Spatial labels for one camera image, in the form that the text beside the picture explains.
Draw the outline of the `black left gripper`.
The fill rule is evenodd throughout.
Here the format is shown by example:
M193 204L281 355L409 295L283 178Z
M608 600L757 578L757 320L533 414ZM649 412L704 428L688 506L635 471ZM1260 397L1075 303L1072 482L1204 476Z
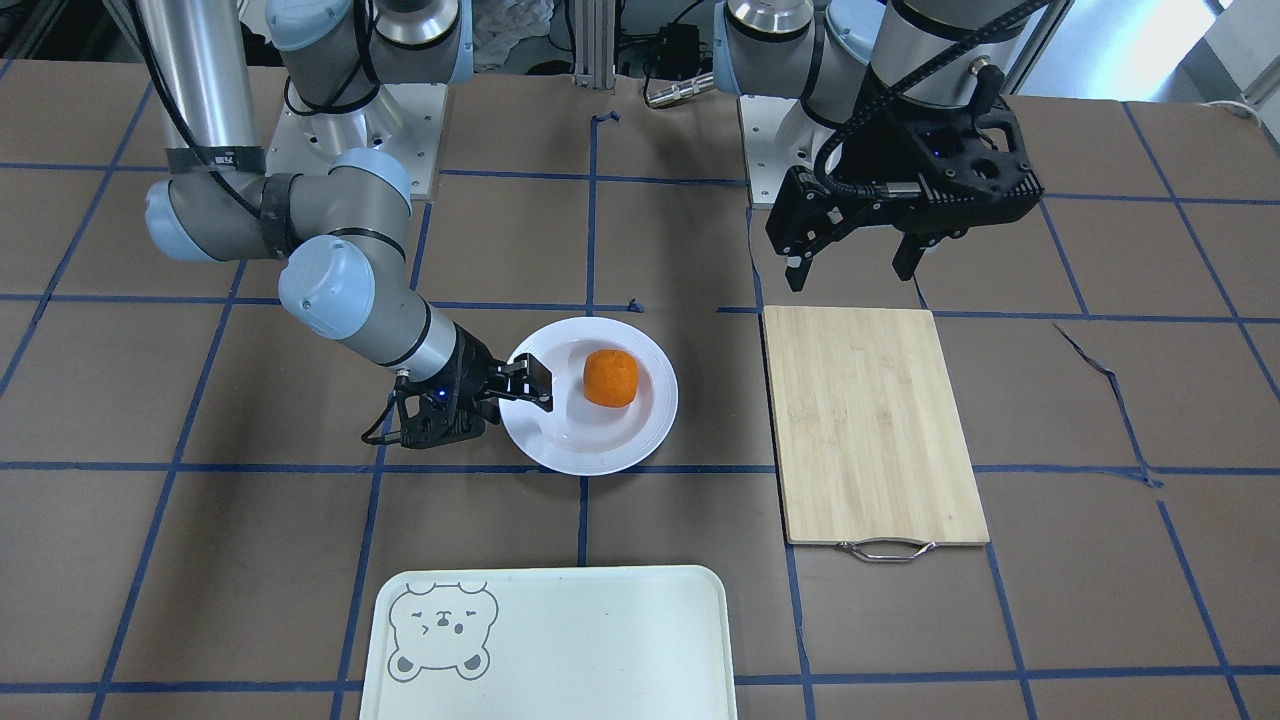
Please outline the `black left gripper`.
M925 109L896 100L835 150L827 183L814 168L783 177L765 231L801 292L812 259L855 229L902 232L892 268L911 281L941 240L1021 219L1044 186L1004 97L987 108Z

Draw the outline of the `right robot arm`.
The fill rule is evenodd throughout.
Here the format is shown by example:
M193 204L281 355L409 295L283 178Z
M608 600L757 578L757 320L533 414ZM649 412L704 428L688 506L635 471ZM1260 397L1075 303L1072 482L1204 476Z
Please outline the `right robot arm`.
M449 83L474 70L468 1L270 1L270 40L297 117L355 119L362 138L317 132L319 174L268 172L233 1L128 1L140 53L175 140L169 179L146 196L155 246L187 263L273 260L282 306L316 334L396 375L371 446L430 448L500 423L500 401L553 406L553 375L530 354L507 363L406 279L412 179L376 142L403 123L388 85Z

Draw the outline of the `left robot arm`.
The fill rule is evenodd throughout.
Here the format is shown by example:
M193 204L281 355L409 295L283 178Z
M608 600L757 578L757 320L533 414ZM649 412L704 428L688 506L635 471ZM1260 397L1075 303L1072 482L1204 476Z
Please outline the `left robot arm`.
M948 238L1023 219L1044 188L1005 69L1038 1L887 1L868 53L852 1L719 1L716 87L797 101L828 136L786 164L765 231L792 291L814 258L864 227L893 227L910 281Z

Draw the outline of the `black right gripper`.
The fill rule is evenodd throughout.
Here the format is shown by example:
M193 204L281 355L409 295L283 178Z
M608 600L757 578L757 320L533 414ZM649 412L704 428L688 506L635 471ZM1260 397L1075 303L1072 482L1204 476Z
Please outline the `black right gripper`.
M517 354L503 364L451 320L428 320L393 369L387 406L362 433L366 445L433 448L476 438L500 423L497 398L554 410L553 374L543 363Z

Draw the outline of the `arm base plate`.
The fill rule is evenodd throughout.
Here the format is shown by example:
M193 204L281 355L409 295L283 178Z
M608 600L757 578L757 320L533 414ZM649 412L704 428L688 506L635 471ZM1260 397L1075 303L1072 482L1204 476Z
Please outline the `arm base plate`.
M410 176L412 200L433 199L442 145L447 85L383 85L364 108L346 114L302 115L307 106L285 83L282 109L266 149L269 174L324 174L342 152L375 149L394 158Z
M763 95L739 97L739 119L754 210L773 208L787 169L812 168L817 151L838 126L827 118L814 120L797 99Z

